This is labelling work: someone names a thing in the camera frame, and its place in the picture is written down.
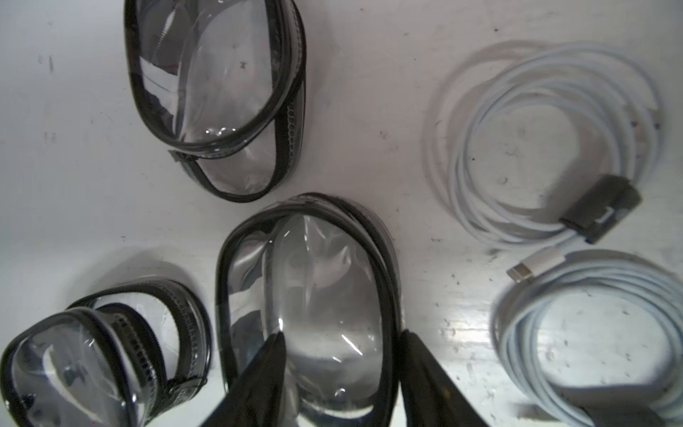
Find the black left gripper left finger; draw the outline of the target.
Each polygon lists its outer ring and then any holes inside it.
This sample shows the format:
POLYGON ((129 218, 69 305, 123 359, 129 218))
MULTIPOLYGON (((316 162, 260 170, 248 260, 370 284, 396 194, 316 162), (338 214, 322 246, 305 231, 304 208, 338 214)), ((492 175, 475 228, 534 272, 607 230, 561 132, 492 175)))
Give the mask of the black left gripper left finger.
POLYGON ((272 334, 202 426, 278 426, 285 370, 285 336, 272 334))

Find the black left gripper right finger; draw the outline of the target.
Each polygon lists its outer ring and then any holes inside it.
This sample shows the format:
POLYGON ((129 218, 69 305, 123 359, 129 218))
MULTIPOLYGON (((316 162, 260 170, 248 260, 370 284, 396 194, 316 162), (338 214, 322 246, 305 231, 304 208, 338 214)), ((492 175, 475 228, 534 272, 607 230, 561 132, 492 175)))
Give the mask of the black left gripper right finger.
POLYGON ((399 378, 408 426, 487 427, 419 336, 400 337, 399 378))

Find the clear pouch black zipper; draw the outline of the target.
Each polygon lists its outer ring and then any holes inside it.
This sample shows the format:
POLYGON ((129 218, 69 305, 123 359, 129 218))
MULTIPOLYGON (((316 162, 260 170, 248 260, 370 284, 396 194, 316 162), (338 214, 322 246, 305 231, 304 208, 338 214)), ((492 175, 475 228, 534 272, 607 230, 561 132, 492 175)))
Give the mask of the clear pouch black zipper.
POLYGON ((391 236, 361 204, 310 192, 264 208, 218 256, 225 390, 282 334, 280 425, 388 425, 398 394, 399 288, 391 236))

